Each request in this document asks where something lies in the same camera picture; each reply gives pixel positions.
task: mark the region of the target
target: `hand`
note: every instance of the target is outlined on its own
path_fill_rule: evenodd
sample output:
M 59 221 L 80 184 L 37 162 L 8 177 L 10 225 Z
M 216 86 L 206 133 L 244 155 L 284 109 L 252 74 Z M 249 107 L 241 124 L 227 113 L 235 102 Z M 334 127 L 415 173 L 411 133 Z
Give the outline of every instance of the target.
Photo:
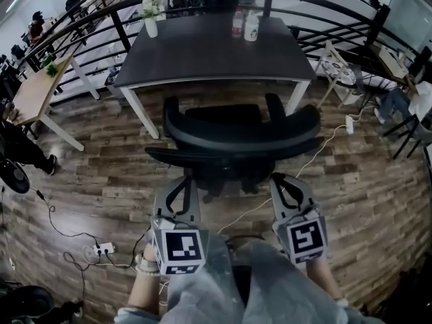
M 144 252 L 142 253 L 143 258 L 149 262 L 157 262 L 155 249 L 152 244 L 147 244 Z

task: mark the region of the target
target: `white cable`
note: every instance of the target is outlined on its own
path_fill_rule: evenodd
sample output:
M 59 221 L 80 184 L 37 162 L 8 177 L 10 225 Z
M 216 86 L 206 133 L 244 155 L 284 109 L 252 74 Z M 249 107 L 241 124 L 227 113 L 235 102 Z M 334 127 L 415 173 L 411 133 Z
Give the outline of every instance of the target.
M 313 158 L 312 158 L 308 163 L 306 163 L 306 164 L 305 164 L 305 165 L 300 169 L 300 171 L 298 172 L 296 178 L 298 178 L 298 177 L 300 176 L 300 174 L 302 173 L 303 169 L 306 168 L 308 165 L 310 165 L 310 164 L 315 160 L 315 158 L 318 156 L 318 154 L 319 154 L 322 150 L 324 150 L 324 148 L 325 148 L 325 146 L 327 145 L 327 143 L 328 143 L 330 140 L 332 140 L 333 138 L 335 138 L 335 136 L 336 136 L 336 131 L 339 130 L 340 128 L 342 128 L 342 127 L 346 127 L 346 125 L 341 125 L 341 126 L 338 126 L 337 128 L 335 128 L 335 132 L 333 133 L 333 136 L 331 136 L 330 139 L 327 139 L 326 142 L 324 143 L 323 147 L 320 148 L 320 149 L 318 150 L 318 152 L 315 154 L 315 156 L 314 156 L 314 157 L 313 157 Z
M 225 227 L 221 228 L 217 234 L 220 234 L 225 228 L 231 227 L 233 224 L 239 222 L 239 220 L 241 220 L 244 216 L 246 216 L 249 213 L 253 213 L 254 211 L 261 209 L 265 204 L 267 204 L 269 201 L 271 200 L 271 198 L 267 199 L 263 204 L 261 204 L 259 207 L 256 207 L 255 209 L 249 210 L 247 212 L 245 212 L 243 215 L 241 215 L 239 218 L 237 218 L 237 220 L 235 220 L 234 222 L 230 223 L 229 225 L 226 225 Z
M 363 111 L 365 111 L 365 110 L 368 109 L 368 108 L 373 108 L 373 107 L 376 107 L 376 105 L 367 106 L 367 107 L 363 108 L 363 109 L 360 111 L 360 113 L 359 113 L 358 115 L 350 114 L 349 116 L 350 116 L 350 117 L 353 117 L 353 116 L 354 116 L 354 117 L 358 117 L 357 120 L 354 120 L 354 119 L 353 119 L 352 121 L 353 121 L 353 122 L 359 122 L 360 119 L 361 119 L 361 117 L 362 117 L 362 113 L 363 113 Z M 335 138 L 335 136 L 336 136 L 336 131 L 339 130 L 340 128 L 342 128 L 342 127 L 346 127 L 346 125 L 341 125 L 341 126 L 338 126 L 337 128 L 335 128 L 335 130 L 334 130 L 334 132 L 333 132 L 333 136 L 331 136 L 330 139 L 327 139 L 327 140 L 325 141 L 323 147 L 320 148 L 320 149 L 318 150 L 318 152 L 314 155 L 314 157 L 313 157 L 313 158 L 312 158 L 308 163 L 306 163 L 306 164 L 305 164 L 305 165 L 300 169 L 300 171 L 298 172 L 296 178 L 298 178 L 298 177 L 300 176 L 300 174 L 302 173 L 302 171 L 303 171 L 304 168 L 306 168 L 308 165 L 310 165 L 310 164 L 315 160 L 315 158 L 317 158 L 318 154 L 319 154 L 322 150 L 324 150 L 324 148 L 325 148 L 325 146 L 327 145 L 327 143 L 328 143 L 330 140 L 332 140 L 332 139 Z M 271 198 L 267 199 L 267 200 L 266 200 L 263 204 L 261 204 L 259 207 L 256 207 L 255 209 L 252 209 L 252 210 L 249 210 L 249 211 L 243 213 L 241 216 L 239 216 L 239 218 L 237 218 L 237 220 L 235 220 L 234 222 L 231 222 L 230 224 L 226 225 L 225 227 L 222 227 L 222 228 L 217 232 L 217 234 L 219 235 L 219 234 L 220 234 L 223 230 L 225 230 L 226 228 L 231 227 L 233 224 L 239 222 L 239 220 L 241 220 L 241 219 L 242 219 L 244 216 L 246 216 L 247 214 L 249 214 L 249 213 L 253 213 L 253 212 L 256 211 L 256 210 L 261 209 L 261 208 L 262 208 L 265 204 L 267 204 L 270 200 L 271 200 Z
M 359 122 L 360 119 L 361 119 L 361 117 L 362 117 L 363 111 L 365 111 L 365 110 L 368 109 L 368 108 L 376 108 L 376 107 L 377 107 L 376 105 L 368 105 L 367 107 L 365 107 L 365 108 L 363 108 L 363 109 L 361 110 L 360 114 L 358 114 L 358 115 L 350 114 L 349 116 L 350 116 L 350 117 L 358 117 L 357 120 L 354 120 L 354 119 L 353 119 L 352 121 L 353 121 L 353 122 Z
M 163 288 L 167 287 L 167 285 L 169 284 L 169 281 L 166 281 L 165 283 L 160 283 L 160 284 L 161 284 L 162 288 L 161 288 L 161 290 L 159 290 L 159 296 L 161 296 Z M 168 303 L 164 304 L 163 302 L 160 302 L 160 301 L 159 301 L 159 304 L 161 306 L 168 306 Z

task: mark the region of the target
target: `white power strip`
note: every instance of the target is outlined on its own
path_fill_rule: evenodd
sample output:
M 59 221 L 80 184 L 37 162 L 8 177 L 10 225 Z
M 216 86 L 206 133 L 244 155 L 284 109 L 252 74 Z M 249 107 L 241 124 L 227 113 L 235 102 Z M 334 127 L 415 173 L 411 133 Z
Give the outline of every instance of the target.
M 99 248 L 97 248 L 96 245 L 93 245 L 93 250 L 96 255 L 100 254 L 101 256 L 103 256 L 105 253 L 114 253 L 115 246 L 111 242 L 108 242 L 106 244 L 100 244 Z
M 345 116 L 346 133 L 354 134 L 354 120 L 349 115 Z

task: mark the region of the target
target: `sleeve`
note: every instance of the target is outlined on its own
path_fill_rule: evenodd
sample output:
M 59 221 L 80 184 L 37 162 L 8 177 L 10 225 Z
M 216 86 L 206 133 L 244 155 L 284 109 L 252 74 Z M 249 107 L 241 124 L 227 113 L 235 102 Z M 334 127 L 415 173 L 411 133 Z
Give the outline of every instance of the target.
M 158 324 L 160 318 L 136 308 L 121 308 L 114 318 L 114 323 L 119 324 Z

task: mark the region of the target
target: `shoe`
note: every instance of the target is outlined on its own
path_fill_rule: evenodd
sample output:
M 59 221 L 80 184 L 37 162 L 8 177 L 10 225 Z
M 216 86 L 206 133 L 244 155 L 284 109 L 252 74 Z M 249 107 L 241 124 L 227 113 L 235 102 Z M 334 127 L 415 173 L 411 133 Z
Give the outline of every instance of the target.
M 49 160 L 50 162 L 52 162 L 53 164 L 53 170 L 51 170 L 51 173 L 49 174 L 50 176 L 53 176 L 55 174 L 55 166 L 57 165 L 57 156 L 55 155 L 50 155 L 49 156 Z
M 379 110 L 375 108 L 375 109 L 373 110 L 373 113 L 374 113 L 375 116 L 377 117 L 379 123 L 380 123 L 381 125 L 383 125 L 383 124 L 385 123 L 385 120 L 383 119 L 383 117 L 382 117 L 381 114 L 379 113 Z
M 74 304 L 74 307 L 75 307 L 74 316 L 77 318 L 82 318 L 82 316 L 83 316 L 82 306 L 84 303 L 82 301 L 79 301 L 77 298 L 74 299 L 74 301 L 72 301 L 72 303 Z
M 82 307 L 80 307 L 80 309 L 77 312 L 74 312 L 74 316 L 77 318 L 82 318 Z

